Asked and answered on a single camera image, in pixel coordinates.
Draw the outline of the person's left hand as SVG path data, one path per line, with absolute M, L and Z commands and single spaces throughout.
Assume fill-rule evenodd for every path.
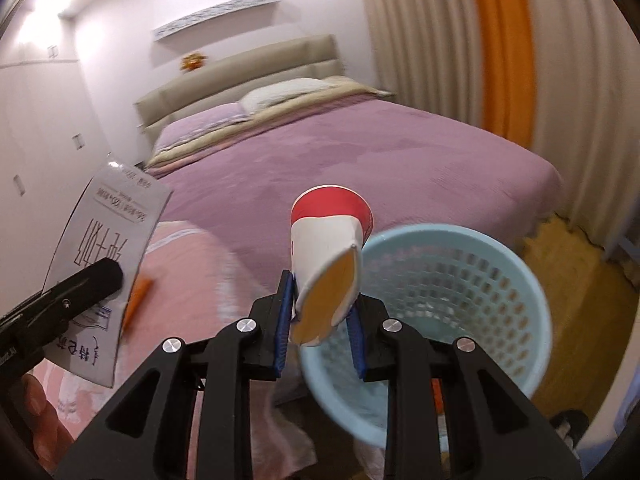
M 39 380 L 32 374 L 25 374 L 21 384 L 38 462 L 47 472 L 53 472 L 75 440 L 58 419 L 58 413 L 48 401 Z

